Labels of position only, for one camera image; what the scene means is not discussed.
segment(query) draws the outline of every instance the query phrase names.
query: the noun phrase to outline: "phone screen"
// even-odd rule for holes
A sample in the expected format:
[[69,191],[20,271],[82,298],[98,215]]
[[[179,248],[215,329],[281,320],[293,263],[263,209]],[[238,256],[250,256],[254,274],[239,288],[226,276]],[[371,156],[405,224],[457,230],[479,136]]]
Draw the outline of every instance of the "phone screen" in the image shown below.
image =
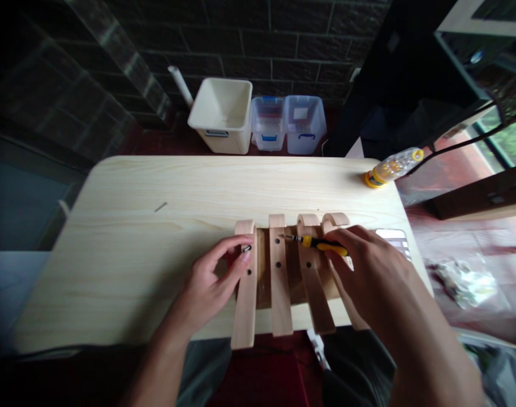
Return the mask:
[[375,233],[398,249],[409,261],[412,261],[411,252],[409,251],[409,243],[407,242],[405,232],[399,229],[377,229],[375,230]]

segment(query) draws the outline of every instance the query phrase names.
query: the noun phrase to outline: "pants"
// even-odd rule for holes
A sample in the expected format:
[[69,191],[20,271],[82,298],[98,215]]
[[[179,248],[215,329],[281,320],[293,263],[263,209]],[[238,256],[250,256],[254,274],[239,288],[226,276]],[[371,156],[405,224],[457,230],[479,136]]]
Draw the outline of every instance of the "pants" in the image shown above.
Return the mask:
[[[324,406],[388,406],[395,363],[377,336],[348,326],[322,340],[332,368],[322,378]],[[230,339],[190,342],[177,406],[205,405],[224,379],[230,358]]]

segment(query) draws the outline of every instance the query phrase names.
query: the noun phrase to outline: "plastic bottle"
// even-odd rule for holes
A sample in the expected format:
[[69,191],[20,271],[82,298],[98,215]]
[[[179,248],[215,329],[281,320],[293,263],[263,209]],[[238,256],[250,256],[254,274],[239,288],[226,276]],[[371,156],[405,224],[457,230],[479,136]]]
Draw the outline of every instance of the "plastic bottle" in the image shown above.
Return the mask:
[[387,182],[407,174],[423,158],[424,152],[417,147],[393,154],[377,164],[371,171],[366,172],[364,181],[368,187],[380,188]]

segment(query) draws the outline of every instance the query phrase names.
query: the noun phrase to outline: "green foliage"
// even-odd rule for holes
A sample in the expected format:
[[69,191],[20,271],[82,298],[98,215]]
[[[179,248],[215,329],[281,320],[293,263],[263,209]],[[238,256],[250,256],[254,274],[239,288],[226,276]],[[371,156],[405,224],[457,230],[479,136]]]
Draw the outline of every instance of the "green foliage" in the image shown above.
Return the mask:
[[[482,118],[481,124],[486,131],[492,130],[500,123],[497,114],[488,114]],[[513,123],[502,132],[491,137],[505,152],[507,157],[516,165],[516,123]]]

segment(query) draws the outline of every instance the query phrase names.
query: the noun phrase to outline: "clear plastic storage box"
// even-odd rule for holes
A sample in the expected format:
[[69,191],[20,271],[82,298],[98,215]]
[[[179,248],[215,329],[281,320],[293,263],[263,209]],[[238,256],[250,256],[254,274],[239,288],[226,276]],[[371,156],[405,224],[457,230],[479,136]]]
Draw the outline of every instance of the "clear plastic storage box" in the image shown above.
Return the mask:
[[201,82],[188,125],[214,153],[247,154],[251,141],[252,83],[206,78]]
[[287,96],[284,121],[290,154],[312,154],[326,134],[324,105],[316,96]]
[[262,151],[279,151],[285,141],[284,98],[270,96],[252,100],[251,123],[256,145]]

